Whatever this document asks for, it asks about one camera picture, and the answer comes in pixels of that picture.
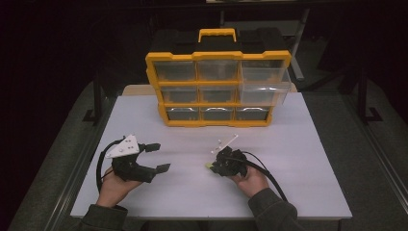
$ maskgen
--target small component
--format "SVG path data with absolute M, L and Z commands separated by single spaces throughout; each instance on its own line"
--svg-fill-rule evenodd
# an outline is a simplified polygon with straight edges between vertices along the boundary
M 238 173 L 241 176 L 246 175 L 246 156 L 238 149 L 233 151 L 231 147 L 226 146 L 218 152 L 216 160 L 207 167 L 220 176 L 233 176 Z
M 150 143 L 150 144 L 144 144 L 144 151 L 145 152 L 152 152 L 152 151 L 157 151 L 160 149 L 160 144 L 159 143 Z
M 226 138 L 224 140 L 218 140 L 218 144 L 217 147 L 214 148 L 211 153 L 212 154 L 216 154 L 219 151 L 221 151 L 222 149 L 224 149 L 226 146 L 228 146 L 232 141 L 234 141 L 234 139 L 236 139 L 238 137 L 237 134 L 234 134 L 232 138 Z
M 135 135 L 127 136 L 121 143 L 119 143 L 112 151 L 106 154 L 106 158 L 115 158 L 139 153 L 138 141 Z

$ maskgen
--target yellow plastic frame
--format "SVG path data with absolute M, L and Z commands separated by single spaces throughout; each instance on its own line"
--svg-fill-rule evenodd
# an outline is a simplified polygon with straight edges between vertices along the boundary
M 203 35 L 213 35 L 213 32 L 208 32 Z M 222 32 L 220 35 L 229 35 L 230 32 Z M 270 107 L 268 112 L 268 117 L 265 120 L 203 120 L 202 115 L 198 110 L 199 119 L 198 120 L 169 120 L 168 114 L 166 112 L 167 107 L 241 107 L 241 103 L 237 102 L 222 102 L 222 103 L 208 103 L 200 102 L 198 99 L 197 103 L 169 103 L 164 102 L 161 87 L 164 86 L 196 86 L 198 91 L 198 86 L 238 86 L 240 80 L 226 80 L 226 81 L 204 81 L 196 78 L 194 81 L 159 81 L 156 73 L 156 68 L 154 62 L 174 62 L 174 61 L 203 61 L 203 60 L 236 60 L 236 61 L 250 61 L 250 60 L 283 60 L 284 66 L 288 67 L 291 62 L 291 53 L 287 50 L 281 51 L 266 51 L 262 54 L 244 54 L 241 51 L 223 51 L 223 52 L 194 52 L 188 55 L 173 55 L 170 52 L 150 52 L 146 56 L 147 64 L 147 77 L 150 85 L 153 86 L 159 104 L 158 111 L 162 117 L 164 123 L 167 126 L 184 126 L 184 127 L 199 127 L 207 125 L 224 125 L 224 126 L 234 126 L 234 127 L 251 127 L 251 126 L 268 126 L 271 123 L 272 115 L 271 112 L 273 107 Z

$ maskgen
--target black device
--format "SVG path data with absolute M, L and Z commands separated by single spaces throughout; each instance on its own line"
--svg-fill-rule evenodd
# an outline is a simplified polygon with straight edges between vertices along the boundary
M 249 154 L 255 157 L 255 159 L 257 159 L 263 167 L 259 167 L 258 165 L 248 161 L 246 159 L 245 154 Z M 261 171 L 270 180 L 270 182 L 272 182 L 276 190 L 278 190 L 281 198 L 285 201 L 288 201 L 282 189 L 280 188 L 278 182 L 275 180 L 272 174 L 270 174 L 270 172 L 267 170 L 267 168 L 264 166 L 261 160 L 259 160 L 252 153 L 242 152 L 239 149 L 233 151 L 231 147 L 226 146 L 217 153 L 216 160 L 212 163 L 210 170 L 213 173 L 219 174 L 220 176 L 233 176 L 237 175 L 238 173 L 241 176 L 246 176 L 247 166 L 254 167 Z
M 106 152 L 115 144 L 121 143 L 125 138 L 111 142 L 100 154 L 98 164 L 96 167 L 96 185 L 98 190 L 102 187 L 101 168 L 105 158 Z M 144 167 L 137 163 L 137 159 L 141 152 L 152 152 L 160 149 L 159 143 L 138 143 L 139 152 L 132 155 L 115 157 L 112 160 L 112 169 L 115 175 L 119 176 L 123 181 L 140 181 L 151 183 L 153 178 L 160 173 L 167 172 L 170 168 L 170 164 L 160 165 L 156 168 Z

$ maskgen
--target dark background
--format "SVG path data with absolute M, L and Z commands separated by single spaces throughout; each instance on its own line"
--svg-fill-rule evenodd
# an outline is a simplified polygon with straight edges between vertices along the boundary
M 217 11 L 109 10 L 137 6 L 135 2 L 0 3 L 1 98 L 5 106 L 1 114 L 1 229 L 13 219 L 72 105 L 96 73 L 110 95 L 128 84 L 145 84 L 144 56 L 155 30 L 196 30 L 218 24 Z M 141 2 L 149 5 L 153 1 Z M 279 10 L 281 16 L 289 16 L 284 10 L 288 11 Z M 273 17 L 245 8 L 228 15 L 238 20 Z M 313 5 L 303 39 L 329 39 L 321 69 L 336 71 L 350 62 L 364 66 L 408 122 L 406 15 L 407 8 L 394 1 Z

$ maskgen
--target wire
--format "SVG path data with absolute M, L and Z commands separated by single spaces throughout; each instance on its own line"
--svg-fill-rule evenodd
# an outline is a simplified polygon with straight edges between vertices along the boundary
M 105 176 L 107 176 L 109 173 L 111 173 L 111 172 L 113 172 L 113 171 L 114 171 L 114 170 L 112 169 L 112 170 L 110 170 L 109 172 L 106 172 L 105 175 L 103 175 L 103 176 L 101 177 L 101 179 L 105 178 Z
M 262 163 L 262 161 L 259 160 L 258 157 L 256 157 L 254 154 L 252 154 L 252 153 L 250 153 L 250 152 L 247 152 L 247 151 L 242 151 L 242 153 L 249 154 L 249 155 L 255 157 L 255 159 L 257 159 L 257 160 L 259 161 L 259 163 L 261 163 L 261 165 L 264 167 L 264 169 L 265 169 L 265 170 L 268 170 L 268 169 L 265 167 L 264 163 Z
M 241 159 L 232 158 L 232 157 L 222 157 L 222 158 L 224 158 L 226 160 L 231 160 L 231 161 L 238 161 L 238 162 L 246 164 L 247 166 L 254 167 L 257 170 L 261 171 L 270 180 L 270 182 L 272 182 L 272 184 L 276 188 L 276 190 L 278 190 L 281 198 L 284 201 L 288 202 L 288 199 L 286 198 L 285 194 L 283 193 L 282 189 L 280 188 L 278 182 L 275 180 L 275 178 L 272 176 L 272 174 L 270 174 L 270 172 L 267 169 L 261 168 L 261 167 L 257 166 L 255 163 L 252 163 L 252 162 L 247 161 L 247 160 L 241 160 Z
M 98 191 L 101 192 L 101 188 L 102 188 L 102 178 L 105 177 L 107 174 L 105 174 L 103 177 L 101 176 L 101 170 L 102 170 L 102 164 L 103 164 L 103 160 L 105 158 L 105 153 L 109 150 L 109 148 L 111 148 L 113 145 L 115 144 L 119 144 L 121 143 L 123 140 L 125 140 L 125 138 L 121 139 L 121 140 L 117 140 L 117 141 L 113 141 L 111 143 L 109 143 L 109 145 L 107 147 L 105 147 L 105 149 L 101 152 L 101 154 L 99 155 L 99 160 L 98 160 L 98 164 L 96 165 L 96 186 L 98 187 Z

